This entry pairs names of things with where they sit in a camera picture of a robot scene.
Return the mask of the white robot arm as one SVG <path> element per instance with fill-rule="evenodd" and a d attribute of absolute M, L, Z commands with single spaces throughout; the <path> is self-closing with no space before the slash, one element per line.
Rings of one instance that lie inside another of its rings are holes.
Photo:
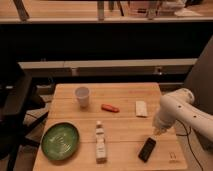
<path fill-rule="evenodd" d="M 165 133 L 176 120 L 180 120 L 213 141 L 213 116 L 195 108 L 194 100 L 193 93 L 187 88 L 162 95 L 159 109 L 153 117 L 154 134 Z"/>

